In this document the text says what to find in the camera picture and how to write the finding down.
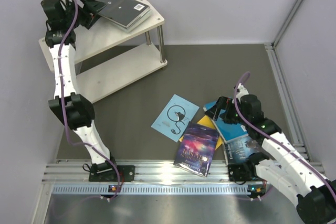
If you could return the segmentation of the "blue paperback book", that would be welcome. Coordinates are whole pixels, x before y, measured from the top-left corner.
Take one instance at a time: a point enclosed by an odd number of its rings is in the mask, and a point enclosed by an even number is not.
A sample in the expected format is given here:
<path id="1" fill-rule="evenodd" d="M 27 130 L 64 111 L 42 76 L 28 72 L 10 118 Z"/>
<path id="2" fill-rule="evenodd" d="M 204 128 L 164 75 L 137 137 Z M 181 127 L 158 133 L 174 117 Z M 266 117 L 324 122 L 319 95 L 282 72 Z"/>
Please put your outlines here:
<path id="1" fill-rule="evenodd" d="M 218 130 L 224 144 L 248 136 L 245 127 L 241 124 L 226 124 L 220 117 L 218 117 L 216 121 L 214 121 L 210 115 L 208 117 L 214 124 L 215 129 Z"/>

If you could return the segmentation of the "black shiny book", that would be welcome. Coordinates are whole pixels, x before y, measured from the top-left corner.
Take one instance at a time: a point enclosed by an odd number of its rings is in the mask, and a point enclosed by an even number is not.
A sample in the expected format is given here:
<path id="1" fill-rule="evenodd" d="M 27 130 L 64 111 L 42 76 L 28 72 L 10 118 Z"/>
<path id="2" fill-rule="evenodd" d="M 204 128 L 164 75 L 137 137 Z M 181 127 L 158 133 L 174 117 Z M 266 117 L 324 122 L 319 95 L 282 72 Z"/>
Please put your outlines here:
<path id="1" fill-rule="evenodd" d="M 104 3 L 98 14 L 115 25 L 131 31 L 152 14 L 149 5 L 137 0 L 97 0 Z"/>

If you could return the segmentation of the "pale green book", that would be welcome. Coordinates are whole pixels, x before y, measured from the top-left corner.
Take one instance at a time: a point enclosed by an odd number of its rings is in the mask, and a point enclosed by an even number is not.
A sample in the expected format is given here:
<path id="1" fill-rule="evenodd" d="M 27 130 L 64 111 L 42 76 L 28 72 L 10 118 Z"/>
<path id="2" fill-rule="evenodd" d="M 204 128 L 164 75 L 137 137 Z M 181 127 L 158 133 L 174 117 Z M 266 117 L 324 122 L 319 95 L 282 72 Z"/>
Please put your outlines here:
<path id="1" fill-rule="evenodd" d="M 124 31 L 130 32 L 152 15 L 152 8 L 146 0 L 124 0 L 118 7 L 121 16 L 117 25 Z"/>

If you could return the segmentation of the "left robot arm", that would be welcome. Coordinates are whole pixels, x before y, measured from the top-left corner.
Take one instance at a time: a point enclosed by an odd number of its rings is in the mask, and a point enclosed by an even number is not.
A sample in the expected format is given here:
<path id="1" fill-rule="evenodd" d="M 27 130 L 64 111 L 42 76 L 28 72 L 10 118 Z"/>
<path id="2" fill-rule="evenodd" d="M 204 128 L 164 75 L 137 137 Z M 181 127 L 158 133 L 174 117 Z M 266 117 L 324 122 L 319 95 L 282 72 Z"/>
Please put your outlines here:
<path id="1" fill-rule="evenodd" d="M 65 130 L 75 132 L 87 148 L 91 157 L 89 172 L 114 180 L 119 169 L 97 131 L 93 104 L 79 91 L 75 70 L 75 29 L 78 26 L 90 29 L 98 21 L 98 12 L 105 4 L 95 0 L 81 1 L 83 7 L 76 0 L 41 2 L 47 16 L 44 41 L 51 54 L 55 74 L 55 92 L 48 105 Z"/>

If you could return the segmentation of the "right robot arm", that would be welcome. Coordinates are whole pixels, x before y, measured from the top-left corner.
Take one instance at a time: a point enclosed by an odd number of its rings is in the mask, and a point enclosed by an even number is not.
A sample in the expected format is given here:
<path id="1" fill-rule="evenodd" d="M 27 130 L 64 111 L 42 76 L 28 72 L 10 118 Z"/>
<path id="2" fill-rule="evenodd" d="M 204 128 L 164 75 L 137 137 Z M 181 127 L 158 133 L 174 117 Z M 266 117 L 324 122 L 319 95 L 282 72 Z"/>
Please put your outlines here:
<path id="1" fill-rule="evenodd" d="M 243 125 L 262 148 L 234 166 L 235 178 L 266 180 L 292 202 L 304 223 L 335 223 L 335 181 L 310 165 L 281 128 L 264 116 L 257 96 L 219 97 L 205 115 L 214 121 Z"/>

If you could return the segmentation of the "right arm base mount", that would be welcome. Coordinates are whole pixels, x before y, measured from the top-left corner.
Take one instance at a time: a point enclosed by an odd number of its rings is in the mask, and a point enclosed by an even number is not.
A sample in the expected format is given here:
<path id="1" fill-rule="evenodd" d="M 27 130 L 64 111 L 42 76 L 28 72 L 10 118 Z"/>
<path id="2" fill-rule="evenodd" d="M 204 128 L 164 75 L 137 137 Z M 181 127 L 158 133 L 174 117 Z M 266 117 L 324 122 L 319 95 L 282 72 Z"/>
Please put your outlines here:
<path id="1" fill-rule="evenodd" d="M 255 166 L 259 164 L 257 159 L 247 158 L 244 161 L 229 163 L 228 173 L 229 180 L 237 183 L 245 183 L 252 181 L 261 181 L 256 173 Z"/>

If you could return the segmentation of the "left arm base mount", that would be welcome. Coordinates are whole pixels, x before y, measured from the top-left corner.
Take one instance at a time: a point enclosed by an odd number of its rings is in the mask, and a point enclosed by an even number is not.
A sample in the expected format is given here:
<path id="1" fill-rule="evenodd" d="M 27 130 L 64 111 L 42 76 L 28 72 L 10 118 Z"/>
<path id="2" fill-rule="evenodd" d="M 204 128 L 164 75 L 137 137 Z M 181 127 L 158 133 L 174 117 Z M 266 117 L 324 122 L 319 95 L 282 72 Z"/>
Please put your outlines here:
<path id="1" fill-rule="evenodd" d="M 117 170 L 119 172 L 120 182 L 132 182 L 135 176 L 135 166 L 134 165 L 118 165 Z M 117 172 L 110 165 L 97 166 L 93 165 L 89 172 L 90 182 L 117 182 Z"/>

